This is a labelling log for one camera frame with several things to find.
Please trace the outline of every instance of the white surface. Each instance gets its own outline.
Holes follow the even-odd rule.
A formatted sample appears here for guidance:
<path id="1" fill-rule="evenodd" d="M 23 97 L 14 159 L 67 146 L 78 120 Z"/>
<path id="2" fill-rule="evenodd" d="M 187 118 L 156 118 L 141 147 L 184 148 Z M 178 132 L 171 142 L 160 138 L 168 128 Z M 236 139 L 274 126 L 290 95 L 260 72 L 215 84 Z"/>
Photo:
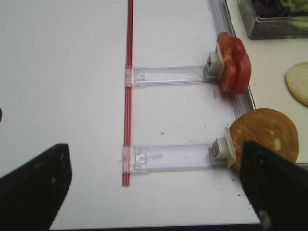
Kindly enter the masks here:
<path id="1" fill-rule="evenodd" d="M 206 10 L 204 0 L 135 1 L 134 62 L 203 64 L 215 44 Z M 53 229 L 257 222 L 226 169 L 154 173 L 121 186 L 126 17 L 122 0 L 0 0 L 0 174 L 69 144 L 73 179 Z M 186 87 L 178 91 L 201 103 L 202 87 Z M 209 121 L 195 114 L 179 124 L 191 131 L 185 141 L 204 139 Z"/>
<path id="2" fill-rule="evenodd" d="M 295 100 L 285 83 L 291 66 L 308 61 L 308 38 L 250 40 L 236 0 L 227 3 L 235 34 L 243 41 L 252 64 L 250 87 L 256 107 L 276 109 L 294 121 L 299 138 L 297 162 L 308 162 L 308 107 Z"/>

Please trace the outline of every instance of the crumb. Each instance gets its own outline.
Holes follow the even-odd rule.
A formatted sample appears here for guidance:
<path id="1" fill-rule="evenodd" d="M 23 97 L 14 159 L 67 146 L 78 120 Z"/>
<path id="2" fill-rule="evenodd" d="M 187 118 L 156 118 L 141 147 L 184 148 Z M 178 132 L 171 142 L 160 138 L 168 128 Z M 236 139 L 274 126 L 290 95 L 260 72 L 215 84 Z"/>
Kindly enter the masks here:
<path id="1" fill-rule="evenodd" d="M 216 99 L 217 98 L 217 91 L 214 89 L 213 91 L 213 98 Z"/>

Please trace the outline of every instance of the toasted bun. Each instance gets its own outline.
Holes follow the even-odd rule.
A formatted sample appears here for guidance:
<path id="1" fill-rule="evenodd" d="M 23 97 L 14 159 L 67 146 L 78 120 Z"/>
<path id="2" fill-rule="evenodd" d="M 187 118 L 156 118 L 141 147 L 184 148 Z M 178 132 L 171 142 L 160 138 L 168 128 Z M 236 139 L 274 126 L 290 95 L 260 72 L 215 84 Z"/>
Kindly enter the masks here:
<path id="1" fill-rule="evenodd" d="M 234 166 L 238 170 L 244 141 L 258 142 L 293 163 L 297 160 L 297 130 L 292 120 L 281 112 L 268 108 L 248 112 L 231 125 L 230 134 L 236 154 Z"/>
<path id="2" fill-rule="evenodd" d="M 290 92 L 304 105 L 308 106 L 308 62 L 292 66 L 285 75 Z"/>

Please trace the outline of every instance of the red line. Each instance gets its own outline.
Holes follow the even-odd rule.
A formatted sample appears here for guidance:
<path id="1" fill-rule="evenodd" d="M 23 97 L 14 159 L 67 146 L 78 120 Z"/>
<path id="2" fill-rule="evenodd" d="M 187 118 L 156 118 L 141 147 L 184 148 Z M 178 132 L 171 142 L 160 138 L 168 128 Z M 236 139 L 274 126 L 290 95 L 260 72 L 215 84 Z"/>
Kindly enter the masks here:
<path id="1" fill-rule="evenodd" d="M 128 15 L 127 15 L 127 43 L 126 43 L 126 69 L 132 67 L 133 59 L 133 0 L 128 0 Z M 125 87 L 125 119 L 124 119 L 124 145 L 130 145 L 131 141 L 131 86 Z M 130 169 L 130 151 L 127 152 L 127 156 L 123 158 L 123 161 L 128 165 Z M 130 172 L 123 173 L 122 185 L 130 186 Z"/>

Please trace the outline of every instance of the bread slice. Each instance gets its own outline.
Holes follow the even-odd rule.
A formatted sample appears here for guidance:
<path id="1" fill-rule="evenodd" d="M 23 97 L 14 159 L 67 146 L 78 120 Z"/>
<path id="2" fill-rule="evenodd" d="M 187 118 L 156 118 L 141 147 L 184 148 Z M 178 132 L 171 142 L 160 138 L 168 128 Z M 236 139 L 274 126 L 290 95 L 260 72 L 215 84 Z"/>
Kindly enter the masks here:
<path id="1" fill-rule="evenodd" d="M 289 117 L 276 110 L 260 108 L 242 115 L 231 125 L 230 134 L 236 155 L 233 166 L 237 170 L 241 168 L 245 141 L 255 141 L 292 163 L 297 160 L 297 129 Z"/>
<path id="2" fill-rule="evenodd" d="M 286 83 L 290 92 L 308 106 L 308 62 L 292 66 L 286 73 Z"/>

